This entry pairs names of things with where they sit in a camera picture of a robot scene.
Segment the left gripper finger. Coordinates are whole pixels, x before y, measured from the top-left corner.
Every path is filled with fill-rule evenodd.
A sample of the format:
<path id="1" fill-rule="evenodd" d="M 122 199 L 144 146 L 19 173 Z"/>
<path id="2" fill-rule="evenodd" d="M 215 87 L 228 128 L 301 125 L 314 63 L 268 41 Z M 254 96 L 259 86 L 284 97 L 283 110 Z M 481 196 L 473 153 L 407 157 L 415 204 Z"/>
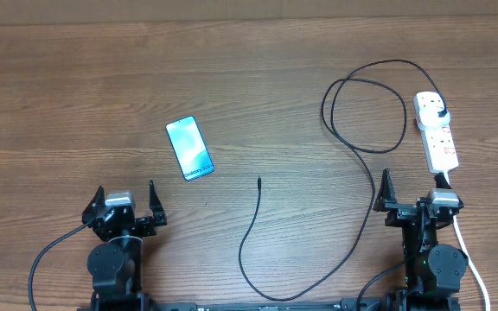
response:
<path id="1" fill-rule="evenodd" d="M 96 219 L 99 209 L 105 204 L 105 191 L 99 186 L 92 200 L 88 203 L 82 213 L 82 222 L 90 223 Z"/>
<path id="2" fill-rule="evenodd" d="M 149 208 L 152 211 L 155 226 L 167 225 L 167 216 L 163 210 L 163 204 L 156 194 L 156 188 L 153 180 L 149 180 Z"/>

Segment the smartphone with blue screen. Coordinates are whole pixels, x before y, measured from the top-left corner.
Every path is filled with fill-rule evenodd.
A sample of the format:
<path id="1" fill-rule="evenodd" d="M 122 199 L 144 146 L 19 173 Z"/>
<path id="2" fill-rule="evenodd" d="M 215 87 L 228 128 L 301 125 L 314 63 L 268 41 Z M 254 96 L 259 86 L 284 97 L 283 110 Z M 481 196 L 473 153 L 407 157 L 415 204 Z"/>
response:
<path id="1" fill-rule="evenodd" d="M 192 181 L 214 171 L 214 163 L 193 116 L 169 123 L 165 129 L 186 181 Z"/>

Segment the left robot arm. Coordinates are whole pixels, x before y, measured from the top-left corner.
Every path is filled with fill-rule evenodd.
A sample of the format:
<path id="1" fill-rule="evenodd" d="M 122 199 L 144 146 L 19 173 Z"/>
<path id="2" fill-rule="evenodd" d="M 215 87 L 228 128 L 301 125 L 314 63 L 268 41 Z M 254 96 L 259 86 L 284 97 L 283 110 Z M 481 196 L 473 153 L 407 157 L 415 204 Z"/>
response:
<path id="1" fill-rule="evenodd" d="M 149 181 L 150 216 L 137 217 L 133 194 L 105 195 L 99 187 L 82 213 L 87 225 L 102 241 L 89 254 L 86 267 L 92 276 L 91 310 L 157 310 L 143 289 L 144 238 L 167 224 L 166 213 Z"/>

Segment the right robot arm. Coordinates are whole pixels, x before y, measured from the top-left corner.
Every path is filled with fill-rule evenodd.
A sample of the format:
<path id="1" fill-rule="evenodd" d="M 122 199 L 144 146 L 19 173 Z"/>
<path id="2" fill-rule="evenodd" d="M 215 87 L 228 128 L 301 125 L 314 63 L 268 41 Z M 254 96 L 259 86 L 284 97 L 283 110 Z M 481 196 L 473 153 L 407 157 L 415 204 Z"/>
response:
<path id="1" fill-rule="evenodd" d="M 464 208 L 462 200 L 444 176 L 436 186 L 412 204 L 396 199 L 390 171 L 382 172 L 374 211 L 386 213 L 385 225 L 402 231 L 405 286 L 386 294 L 385 310 L 458 310 L 454 296 L 460 290 L 469 257 L 450 244 L 437 241 L 437 232 L 454 222 Z"/>

